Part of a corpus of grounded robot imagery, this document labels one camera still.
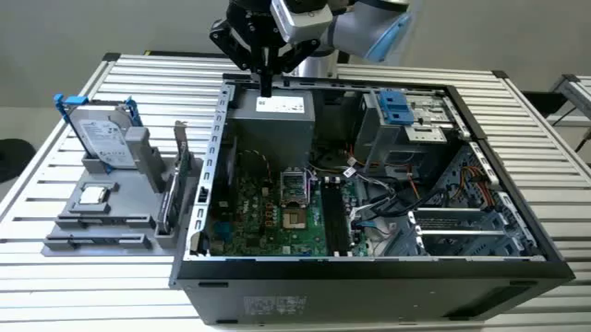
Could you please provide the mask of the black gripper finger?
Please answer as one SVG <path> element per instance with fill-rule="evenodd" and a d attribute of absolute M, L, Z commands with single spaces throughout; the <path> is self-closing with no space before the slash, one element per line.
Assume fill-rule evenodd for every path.
<path fill-rule="evenodd" d="M 296 43 L 292 48 L 279 55 L 279 47 L 268 49 L 265 64 L 265 96 L 272 96 L 272 81 L 276 75 L 291 72 L 296 66 L 312 55 L 319 48 L 319 39 L 311 39 Z"/>
<path fill-rule="evenodd" d="M 265 97 L 265 66 L 263 49 L 248 50 L 232 35 L 232 27 L 225 19 L 213 22 L 209 30 L 209 39 L 243 70 L 249 70 L 259 77 L 260 96 Z"/>

